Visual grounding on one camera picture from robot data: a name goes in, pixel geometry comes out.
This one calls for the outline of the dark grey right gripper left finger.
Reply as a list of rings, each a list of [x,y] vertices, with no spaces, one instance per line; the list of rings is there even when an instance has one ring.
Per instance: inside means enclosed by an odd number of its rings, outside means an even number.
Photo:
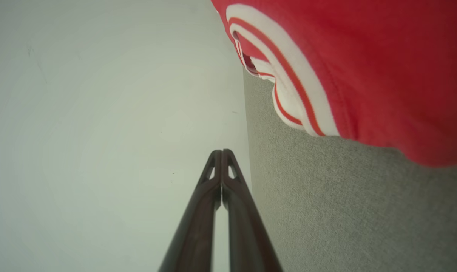
[[[211,152],[163,258],[160,272],[211,272],[215,213],[221,203],[221,150]]]

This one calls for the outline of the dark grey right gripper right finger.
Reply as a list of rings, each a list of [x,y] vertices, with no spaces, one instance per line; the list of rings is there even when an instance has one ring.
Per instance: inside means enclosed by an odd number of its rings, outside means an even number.
[[[222,151],[222,200],[228,212],[230,270],[282,272],[242,171],[229,149]]]

